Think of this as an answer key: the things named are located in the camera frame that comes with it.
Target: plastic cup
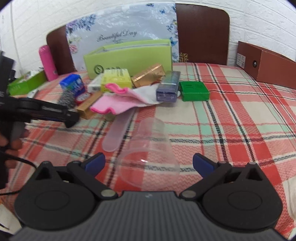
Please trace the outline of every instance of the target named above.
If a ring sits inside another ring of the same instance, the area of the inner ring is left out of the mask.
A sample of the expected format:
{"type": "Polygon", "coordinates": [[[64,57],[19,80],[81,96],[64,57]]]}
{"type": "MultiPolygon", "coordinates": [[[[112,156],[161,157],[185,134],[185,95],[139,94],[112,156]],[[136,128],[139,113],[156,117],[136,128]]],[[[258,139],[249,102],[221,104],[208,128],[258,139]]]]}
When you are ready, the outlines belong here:
{"type": "Polygon", "coordinates": [[[161,120],[146,118],[140,122],[118,156],[116,170],[122,180],[147,191],[164,189],[177,180],[180,166],[161,120]]]}

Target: yellow-green paper bag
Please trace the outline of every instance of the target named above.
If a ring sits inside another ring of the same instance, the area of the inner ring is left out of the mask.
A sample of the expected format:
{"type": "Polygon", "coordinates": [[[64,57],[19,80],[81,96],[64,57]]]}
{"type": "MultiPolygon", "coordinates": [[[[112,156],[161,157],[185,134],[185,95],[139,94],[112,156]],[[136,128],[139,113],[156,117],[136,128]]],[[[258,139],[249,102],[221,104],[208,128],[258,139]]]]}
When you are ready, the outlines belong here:
{"type": "Polygon", "coordinates": [[[128,69],[130,76],[153,64],[162,64],[165,71],[172,70],[172,49],[169,39],[132,41],[105,45],[84,56],[91,79],[105,69],[128,69]]]}

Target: human hand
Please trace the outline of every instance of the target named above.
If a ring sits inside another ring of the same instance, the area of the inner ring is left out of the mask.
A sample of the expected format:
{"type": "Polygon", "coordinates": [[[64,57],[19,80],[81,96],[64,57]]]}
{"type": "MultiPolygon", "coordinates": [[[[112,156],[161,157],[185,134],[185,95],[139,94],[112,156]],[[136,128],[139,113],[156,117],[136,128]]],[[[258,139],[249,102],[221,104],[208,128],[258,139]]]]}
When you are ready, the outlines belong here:
{"type": "MultiPolygon", "coordinates": [[[[21,138],[26,138],[28,136],[29,136],[29,131],[25,130],[24,133],[21,135],[21,138]]],[[[8,140],[0,134],[0,146],[3,147],[3,146],[6,146],[7,144],[8,144],[8,140]]],[[[6,150],[6,153],[13,156],[18,156],[18,153],[19,153],[18,150],[22,149],[22,140],[20,138],[16,139],[10,144],[10,146],[11,146],[11,149],[6,150]]],[[[5,161],[5,165],[7,168],[15,168],[17,165],[17,161],[7,160],[5,161]]]]}

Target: small bottle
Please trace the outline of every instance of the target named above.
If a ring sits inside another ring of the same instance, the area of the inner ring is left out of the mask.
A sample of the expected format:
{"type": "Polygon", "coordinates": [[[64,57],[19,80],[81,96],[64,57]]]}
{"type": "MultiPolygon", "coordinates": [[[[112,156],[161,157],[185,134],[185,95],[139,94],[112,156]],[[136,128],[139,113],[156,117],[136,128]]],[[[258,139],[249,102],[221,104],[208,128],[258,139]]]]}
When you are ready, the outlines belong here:
{"type": "Polygon", "coordinates": [[[53,81],[59,77],[57,69],[54,65],[54,60],[48,45],[39,48],[39,55],[44,67],[44,72],[48,81],[53,81]]]}

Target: purple box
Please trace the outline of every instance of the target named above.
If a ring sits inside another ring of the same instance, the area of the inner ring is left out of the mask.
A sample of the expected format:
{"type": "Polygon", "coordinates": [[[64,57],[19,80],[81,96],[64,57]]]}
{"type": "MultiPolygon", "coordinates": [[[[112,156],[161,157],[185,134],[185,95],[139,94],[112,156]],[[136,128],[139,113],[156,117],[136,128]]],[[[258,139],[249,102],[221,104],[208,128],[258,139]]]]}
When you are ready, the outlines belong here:
{"type": "Polygon", "coordinates": [[[167,71],[156,90],[158,102],[176,102],[178,97],[180,71],[167,71]]]}

